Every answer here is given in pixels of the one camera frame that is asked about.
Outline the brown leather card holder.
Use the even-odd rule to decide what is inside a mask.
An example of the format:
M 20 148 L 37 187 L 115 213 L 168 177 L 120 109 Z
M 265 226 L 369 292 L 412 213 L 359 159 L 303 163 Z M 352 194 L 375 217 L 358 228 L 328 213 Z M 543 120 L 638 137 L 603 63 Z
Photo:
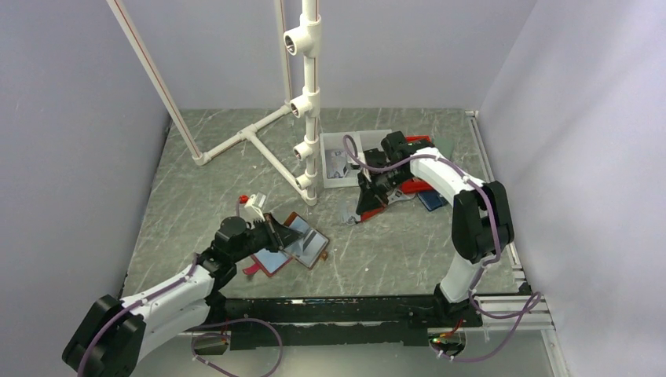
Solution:
M 313 269 L 330 243 L 329 238 L 296 212 L 287 217 L 284 225 L 302 234 L 302 237 L 286 247 L 284 252 L 307 269 Z

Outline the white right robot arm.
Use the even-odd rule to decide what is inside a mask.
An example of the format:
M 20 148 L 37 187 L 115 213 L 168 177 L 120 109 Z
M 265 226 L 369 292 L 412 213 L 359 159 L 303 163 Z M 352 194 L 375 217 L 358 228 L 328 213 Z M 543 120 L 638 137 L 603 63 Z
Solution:
M 453 325 L 463 315 L 461 302 L 471 300 L 485 268 L 498 262 L 505 246 L 514 240 L 506 189 L 498 181 L 485 182 L 463 171 L 426 138 L 410 141 L 400 131 L 387 134 L 377 167 L 360 159 L 350 136 L 342 143 L 360 167 L 355 213 L 361 221 L 388 207 L 390 194 L 412 179 L 428 184 L 452 206 L 451 240 L 456 254 L 438 284 L 443 298 L 432 308 L 439 324 Z

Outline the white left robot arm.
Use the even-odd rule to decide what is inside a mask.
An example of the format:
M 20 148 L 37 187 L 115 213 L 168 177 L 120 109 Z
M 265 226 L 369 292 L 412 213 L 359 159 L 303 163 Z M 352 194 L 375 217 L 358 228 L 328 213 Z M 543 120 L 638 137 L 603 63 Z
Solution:
M 303 234 L 270 213 L 227 217 L 210 245 L 181 272 L 124 298 L 100 297 L 64 347 L 61 359 L 79 376 L 128 376 L 149 353 L 193 328 L 219 328 L 228 314 L 221 289 L 237 263 L 259 251 L 285 251 Z

